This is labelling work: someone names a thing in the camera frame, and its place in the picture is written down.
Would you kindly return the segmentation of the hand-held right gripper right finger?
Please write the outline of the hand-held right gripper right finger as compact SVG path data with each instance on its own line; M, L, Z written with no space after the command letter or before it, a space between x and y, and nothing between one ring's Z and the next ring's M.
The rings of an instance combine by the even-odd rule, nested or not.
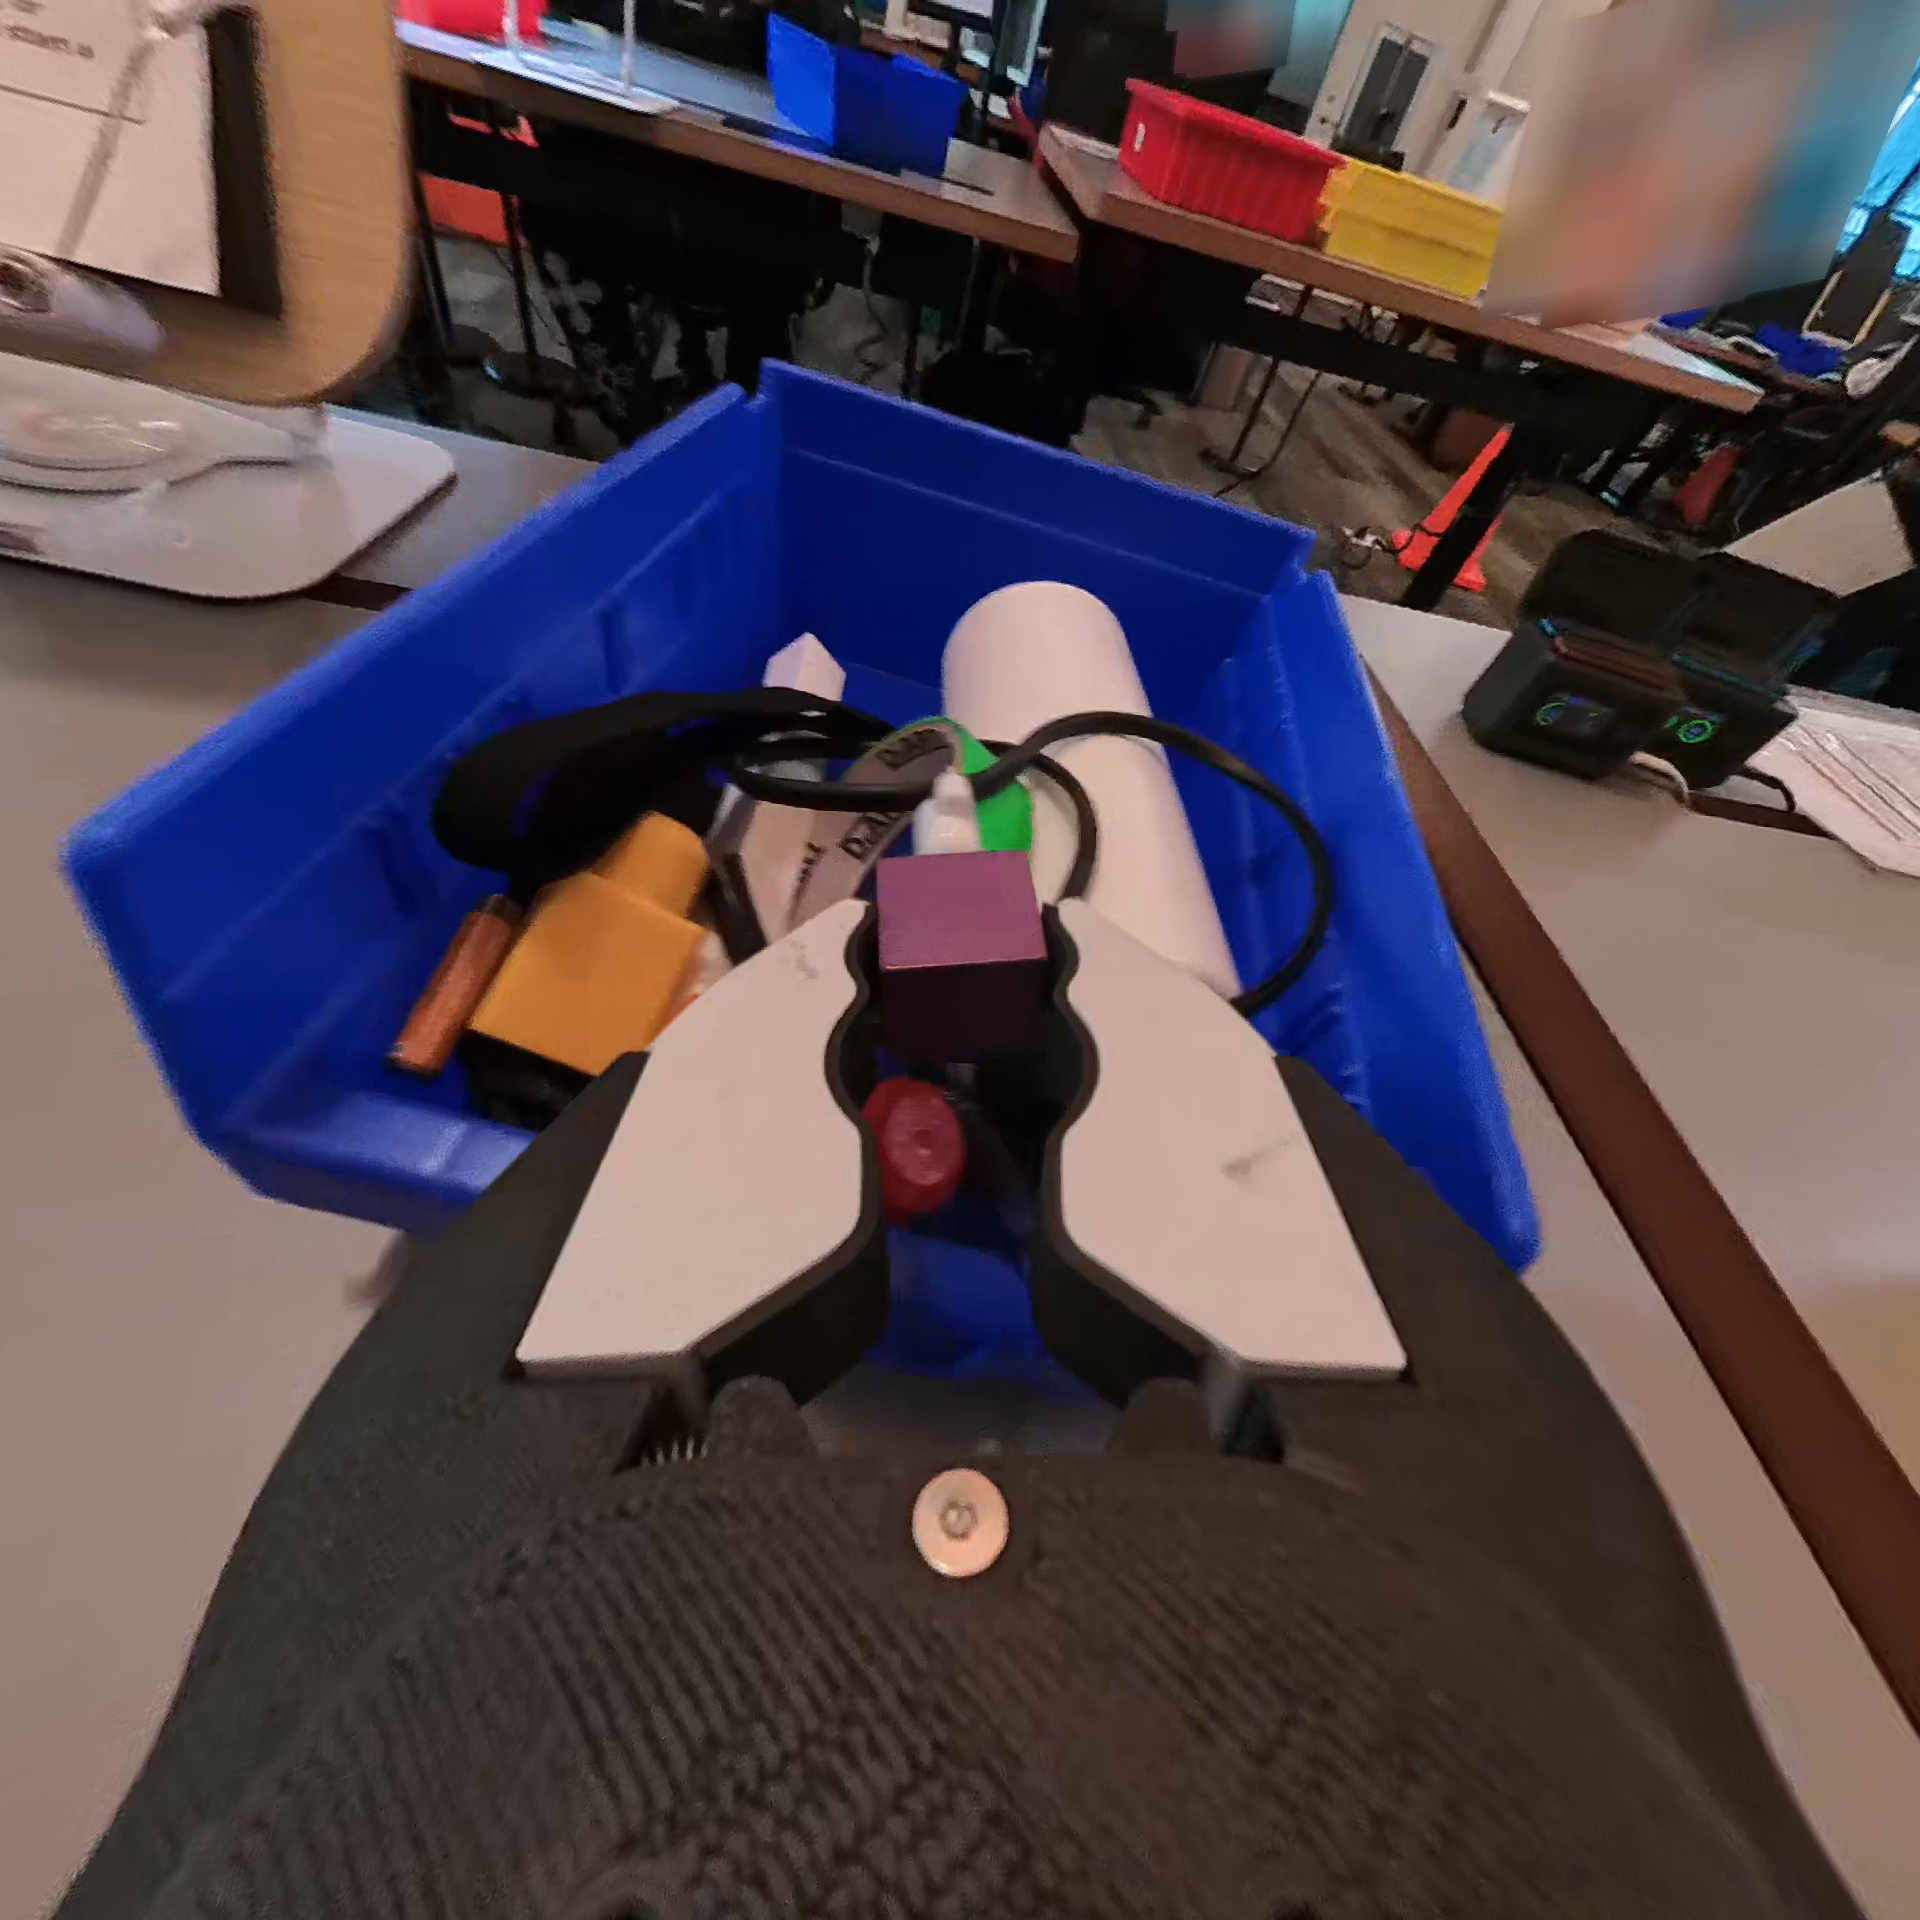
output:
M1054 912L1036 1328L1109 1403L1183 1380L1246 1403L1277 1380L1407 1368L1281 1055L1233 1004L1089 902Z

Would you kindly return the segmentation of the purple cube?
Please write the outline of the purple cube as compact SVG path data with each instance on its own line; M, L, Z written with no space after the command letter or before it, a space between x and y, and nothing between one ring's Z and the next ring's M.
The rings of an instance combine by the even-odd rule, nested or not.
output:
M891 855L873 902L887 1048L911 1064L982 1064L1039 1045L1050 947L1023 852Z

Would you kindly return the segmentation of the large blue bin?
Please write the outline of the large blue bin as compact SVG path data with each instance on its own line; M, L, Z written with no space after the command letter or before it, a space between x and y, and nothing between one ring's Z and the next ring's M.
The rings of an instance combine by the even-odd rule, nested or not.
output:
M1045 750L1158 742L1239 974L1223 999L1281 1055L1407 1376L1391 1256L1434 1306L1451 1229L1468 1256L1525 1268L1541 1224L1395 754L1307 551L1270 518L773 367L143 776L73 831L66 870L183 1116L257 1191L406 1232L489 1192L474 1229L502 1253L500 1178L522 1152L580 1170L583 1196L535 1229L533 1303L508 1332L522 1372L651 1047L585 1077L463 1034L442 1075L395 1072L388 1047L459 924L500 893L522 933L546 884L651 811L695 829L705 947L655 1045L771 947L708 852L729 794L910 808L847 898L873 907L857 1091L863 1109L891 1075L941 1087L967 1178L938 1214L884 1220L889 1315L867 1357L917 1341L946 1364L1042 1341L1039 1165L1069 1085L1054 912L1093 904L1098 858L1089 794ZM953 627L1023 582L1115 613L1149 715L1074 714L1007 742L945 714ZM846 668L839 704L762 686L803 632ZM971 780L982 851L1023 852L1039 896L1046 1016L1011 1060L906 1063L881 1036L873 876L911 855L914 806L949 765Z

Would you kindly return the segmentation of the white round object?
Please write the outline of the white round object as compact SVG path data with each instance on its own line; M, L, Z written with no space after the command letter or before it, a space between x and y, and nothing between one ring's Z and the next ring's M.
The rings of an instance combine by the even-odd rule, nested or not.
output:
M1115 613L1067 582L1014 582L979 598L950 628L941 688L945 714L980 741L1020 742L1074 714L1149 715ZM1235 996L1241 981L1164 748L1076 736L1045 754L1093 806L1093 907Z

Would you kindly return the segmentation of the red plastic piece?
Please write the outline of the red plastic piece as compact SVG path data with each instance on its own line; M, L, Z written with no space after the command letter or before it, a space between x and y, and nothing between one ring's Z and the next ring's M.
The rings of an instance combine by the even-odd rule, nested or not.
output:
M891 1075L862 1109L878 1148L881 1206L891 1228L945 1210L969 1170L967 1130L935 1084Z

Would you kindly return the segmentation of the yellow block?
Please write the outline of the yellow block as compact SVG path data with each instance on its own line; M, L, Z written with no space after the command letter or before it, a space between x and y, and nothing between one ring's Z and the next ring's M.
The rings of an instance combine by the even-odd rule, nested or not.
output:
M651 811L589 868L546 884L467 1036L596 1077L651 1047L705 947L705 838Z

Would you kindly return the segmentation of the copper cylindrical battery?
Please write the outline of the copper cylindrical battery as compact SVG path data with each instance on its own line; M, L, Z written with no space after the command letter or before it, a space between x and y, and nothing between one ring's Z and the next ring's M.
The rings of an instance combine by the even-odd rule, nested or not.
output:
M493 893L475 904L388 1047L388 1068L414 1078L433 1078L447 1068L519 933L522 904L515 898Z

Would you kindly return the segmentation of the orange traffic cone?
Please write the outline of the orange traffic cone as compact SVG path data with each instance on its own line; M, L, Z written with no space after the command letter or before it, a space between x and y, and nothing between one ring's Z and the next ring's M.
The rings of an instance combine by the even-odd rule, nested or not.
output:
M1451 490L1387 539L1387 551L1411 575L1407 605L1436 607L1453 587L1483 587L1481 556L1516 484L1513 439L1513 426L1500 428Z

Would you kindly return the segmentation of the white stand base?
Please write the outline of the white stand base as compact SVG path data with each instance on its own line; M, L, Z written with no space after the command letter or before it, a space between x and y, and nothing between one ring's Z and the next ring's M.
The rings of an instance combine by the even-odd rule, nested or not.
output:
M323 582L454 477L438 443L397 428L149 389L185 421L179 464L107 494L3 480L4 557L207 600L275 598Z

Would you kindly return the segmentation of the wooden workbench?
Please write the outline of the wooden workbench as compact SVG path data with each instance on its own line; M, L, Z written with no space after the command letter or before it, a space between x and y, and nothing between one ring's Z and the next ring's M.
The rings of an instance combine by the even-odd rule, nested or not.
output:
M1076 226L1030 162L953 141L939 175L884 174L813 151L790 135L756 135L699 104L641 107L555 80L486 40L395 22L410 80L457 91L531 120L580 128L738 175L806 189L980 244L1067 264Z
M1702 402L1730 415L1749 415L1761 404L1763 392L1755 383L1687 351L1655 330L1545 327L1535 319L1502 317L1483 310L1476 301L1365 269L1316 247L1283 242L1259 230L1162 204L1121 170L1113 149L1067 128L1046 125L1039 133L1037 157L1085 223L1129 232L1174 250L1179 255L1211 260L1244 280L1268 277L1309 285L1391 316L1414 317L1438 330L1516 350L1534 360L1551 360L1647 392Z

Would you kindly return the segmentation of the white round disc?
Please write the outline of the white round disc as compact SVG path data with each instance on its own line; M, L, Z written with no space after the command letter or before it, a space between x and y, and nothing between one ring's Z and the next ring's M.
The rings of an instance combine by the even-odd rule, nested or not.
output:
M143 487L188 453L171 395L119 375L3 360L3 480L44 491Z

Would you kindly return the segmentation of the yellow bin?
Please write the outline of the yellow bin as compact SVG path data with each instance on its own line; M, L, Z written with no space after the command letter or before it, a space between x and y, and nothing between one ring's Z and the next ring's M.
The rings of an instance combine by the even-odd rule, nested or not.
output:
M1503 211L1451 186L1345 159L1327 175L1318 242L1327 255L1474 301L1494 268Z

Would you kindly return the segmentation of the red bin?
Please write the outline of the red bin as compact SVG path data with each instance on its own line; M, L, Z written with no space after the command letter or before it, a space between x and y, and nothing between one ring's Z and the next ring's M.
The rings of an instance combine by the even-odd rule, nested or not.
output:
M1301 244L1347 157L1246 112L1127 80L1118 167L1153 202Z

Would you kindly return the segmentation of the wooden sheet stand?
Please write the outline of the wooden sheet stand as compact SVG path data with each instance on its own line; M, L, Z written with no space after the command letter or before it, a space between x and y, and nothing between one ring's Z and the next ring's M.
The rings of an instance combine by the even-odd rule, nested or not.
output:
M246 404L343 395L397 343L411 285L411 151L386 2L260 2L282 312L149 295L162 344L137 375Z

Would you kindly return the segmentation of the small blue parts bin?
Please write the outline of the small blue parts bin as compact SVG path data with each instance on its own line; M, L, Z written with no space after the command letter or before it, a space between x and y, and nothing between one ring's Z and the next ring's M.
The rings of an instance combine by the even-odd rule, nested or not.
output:
M787 15L766 20L778 112L829 156L889 174L941 178L969 87L906 55L828 40Z

